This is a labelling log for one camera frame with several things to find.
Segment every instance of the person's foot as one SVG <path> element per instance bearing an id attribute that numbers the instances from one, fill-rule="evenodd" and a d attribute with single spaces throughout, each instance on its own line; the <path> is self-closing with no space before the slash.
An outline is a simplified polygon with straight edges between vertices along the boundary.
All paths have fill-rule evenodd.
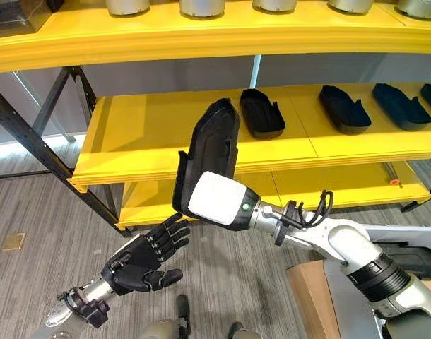
<path id="1" fill-rule="evenodd" d="M 228 332 L 228 339 L 232 339 L 232 337 L 235 336 L 235 333 L 238 332 L 241 328 L 244 328 L 244 325 L 242 325 L 240 322 L 235 322 L 230 327 L 230 332 Z"/>
<path id="2" fill-rule="evenodd" d="M 177 317 L 181 326 L 179 327 L 179 339 L 187 339 L 191 333 L 190 306 L 186 295 L 178 295 L 175 300 Z"/>

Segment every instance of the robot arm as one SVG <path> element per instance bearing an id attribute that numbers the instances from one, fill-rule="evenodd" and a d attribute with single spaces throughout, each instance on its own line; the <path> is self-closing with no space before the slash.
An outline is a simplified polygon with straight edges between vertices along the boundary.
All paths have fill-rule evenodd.
<path id="1" fill-rule="evenodd" d="M 261 201 L 234 180 L 205 172 L 195 186 L 189 210 L 229 230 L 254 228 L 270 234 L 277 245 L 286 242 L 339 261 L 341 272 L 368 298 L 375 313 L 390 320 L 389 338 L 415 338 L 415 331 L 403 331 L 400 323 L 412 323 L 414 328 L 421 324 L 421 333 L 431 338 L 427 327 L 431 325 L 431 291 L 374 245 L 360 224 L 327 218 L 332 203 L 333 194 L 323 192 L 315 213 L 304 211 L 302 204 L 296 208 L 294 201 L 281 208 Z"/>
<path id="2" fill-rule="evenodd" d="M 116 295 L 156 291 L 180 280 L 181 270 L 157 269 L 189 243 L 188 222 L 178 222 L 181 217 L 177 213 L 148 234 L 134 237 L 107 261 L 98 279 L 63 292 L 30 339 L 77 339 L 88 323 L 99 328 L 107 321 L 108 302 Z"/>

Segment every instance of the floor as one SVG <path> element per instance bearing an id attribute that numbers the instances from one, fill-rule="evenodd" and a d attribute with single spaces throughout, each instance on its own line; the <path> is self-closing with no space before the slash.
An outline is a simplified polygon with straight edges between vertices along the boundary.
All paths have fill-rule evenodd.
<path id="1" fill-rule="evenodd" d="M 79 144 L 57 146 L 73 162 Z M 413 166 L 430 183 L 431 160 Z M 24 152 L 0 159 L 0 174 L 40 170 Z M 335 218 L 362 223 L 431 225 L 431 201 L 402 214 L 399 204 L 349 208 Z M 10 232 L 26 232 L 21 251 L 1 251 Z M 109 321 L 81 338 L 137 338 L 150 321 L 173 317 L 174 298 L 189 295 L 191 338 L 226 338 L 233 321 L 265 339 L 305 339 L 305 330 L 284 271 L 318 258 L 312 252 L 277 247 L 256 231 L 229 232 L 195 223 L 191 242 L 165 267 L 184 278 L 166 290 L 131 293 L 110 304 Z M 28 338 L 63 290 L 98 276 L 108 256 L 126 240 L 50 174 L 0 180 L 0 339 Z"/>

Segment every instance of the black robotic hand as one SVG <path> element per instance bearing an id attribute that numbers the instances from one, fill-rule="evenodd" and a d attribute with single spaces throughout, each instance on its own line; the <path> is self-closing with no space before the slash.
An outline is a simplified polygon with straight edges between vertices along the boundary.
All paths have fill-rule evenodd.
<path id="1" fill-rule="evenodd" d="M 176 213 L 146 235 L 138 235 L 105 264 L 101 275 L 118 294 L 150 292 L 170 286 L 182 278 L 179 269 L 162 272 L 160 264 L 187 245 L 188 221 Z"/>

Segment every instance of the yellow shelf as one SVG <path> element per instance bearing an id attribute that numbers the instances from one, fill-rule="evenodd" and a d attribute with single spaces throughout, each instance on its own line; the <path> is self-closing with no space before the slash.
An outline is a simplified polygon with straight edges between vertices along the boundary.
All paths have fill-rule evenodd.
<path id="1" fill-rule="evenodd" d="M 365 16 L 300 0 L 294 13 L 255 11 L 227 1 L 225 15 L 190 20 L 177 1 L 131 18 L 109 16 L 103 0 L 69 0 L 36 33 L 0 38 L 0 73 L 123 61 L 311 52 L 431 53 L 431 22 L 407 20 L 391 4 Z"/>
<path id="2" fill-rule="evenodd" d="M 335 194 L 336 207 L 375 205 L 401 201 L 425 201 L 431 194 L 406 162 L 393 162 L 400 186 L 389 185 L 382 164 L 348 165 L 274 172 L 282 203 L 303 201 L 316 208 L 323 189 Z"/>
<path id="3" fill-rule="evenodd" d="M 195 124 L 208 106 L 229 97 L 240 112 L 241 92 L 215 90 L 102 98 L 93 113 L 71 183 L 85 186 L 174 179 L 178 151 L 188 150 Z M 280 138 L 258 142 L 242 122 L 237 143 L 239 173 L 263 172 L 266 164 L 316 157 L 286 88 L 267 88 L 264 92 L 279 102 L 287 126 Z"/>
<path id="4" fill-rule="evenodd" d="M 361 206 L 399 201 L 424 201 L 431 197 L 405 162 L 395 162 L 402 188 L 388 185 L 381 164 L 351 165 L 279 172 L 240 174 L 235 178 L 257 192 L 263 201 L 283 206 L 289 200 L 304 201 L 306 209 L 316 208 L 322 189 L 335 193 L 335 206 Z M 161 222 L 174 213 L 171 205 L 173 179 L 132 182 L 124 185 L 118 227 Z"/>
<path id="5" fill-rule="evenodd" d="M 431 116 L 431 107 L 421 97 L 422 83 L 395 83 L 409 98 L 418 96 Z M 300 121 L 317 154 L 317 165 L 349 165 L 391 160 L 431 158 L 431 124 L 416 132 L 397 127 L 372 96 L 374 84 L 337 84 L 353 100 L 361 99 L 372 125 L 364 133 L 346 136 L 333 127 L 320 101 L 320 85 L 289 87 Z"/>
<path id="6" fill-rule="evenodd" d="M 237 173 L 431 158 L 431 125 L 409 132 L 393 125 L 371 96 L 372 84 L 338 85 L 361 98 L 372 125 L 364 133 L 337 132 L 319 100 L 320 85 L 264 88 L 278 101 L 286 122 L 283 134 L 269 141 L 253 139 L 242 121 L 237 147 Z M 421 83 L 400 83 L 410 97 Z M 230 97 L 240 113 L 242 90 L 100 99 L 70 182 L 87 185 L 174 179 L 178 150 L 187 151 L 195 123 L 207 106 Z M 431 115 L 431 108 L 421 103 Z"/>
<path id="7" fill-rule="evenodd" d="M 235 179 L 270 203 L 281 204 L 271 173 L 240 174 Z M 118 227 L 124 230 L 129 226 L 150 225 L 167 219 L 175 212 L 172 207 L 174 187 L 174 179 L 125 184 Z"/>

